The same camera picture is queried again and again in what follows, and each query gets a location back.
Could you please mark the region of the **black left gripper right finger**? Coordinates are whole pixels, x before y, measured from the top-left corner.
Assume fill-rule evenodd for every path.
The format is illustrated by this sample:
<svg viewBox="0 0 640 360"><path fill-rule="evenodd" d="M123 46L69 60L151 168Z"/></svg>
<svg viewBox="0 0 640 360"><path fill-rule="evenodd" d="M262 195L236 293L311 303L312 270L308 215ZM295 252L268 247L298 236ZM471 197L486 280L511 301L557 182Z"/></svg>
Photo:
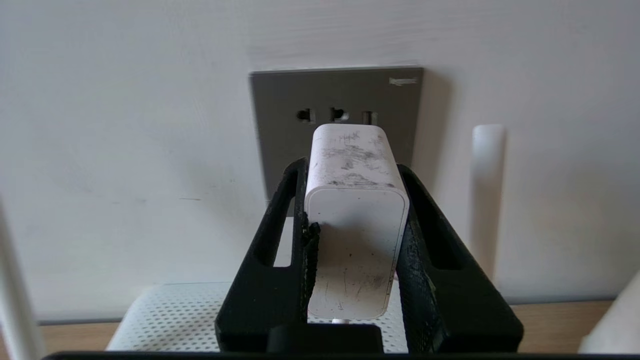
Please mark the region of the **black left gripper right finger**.
<svg viewBox="0 0 640 360"><path fill-rule="evenodd" d="M396 272L409 353L516 353L524 326L407 166Z"/></svg>

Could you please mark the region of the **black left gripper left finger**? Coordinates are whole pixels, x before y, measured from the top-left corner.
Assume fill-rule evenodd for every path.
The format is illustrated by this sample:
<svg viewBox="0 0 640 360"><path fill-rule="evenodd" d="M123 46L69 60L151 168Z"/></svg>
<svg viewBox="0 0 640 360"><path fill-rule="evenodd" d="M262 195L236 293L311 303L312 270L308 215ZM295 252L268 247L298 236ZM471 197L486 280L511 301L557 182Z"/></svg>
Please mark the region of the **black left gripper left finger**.
<svg viewBox="0 0 640 360"><path fill-rule="evenodd" d="M304 209L309 161L291 162L282 173L252 242L215 318L223 353L265 353L272 329L307 323L315 285L320 226ZM291 260L274 265L290 207L294 207Z"/></svg>

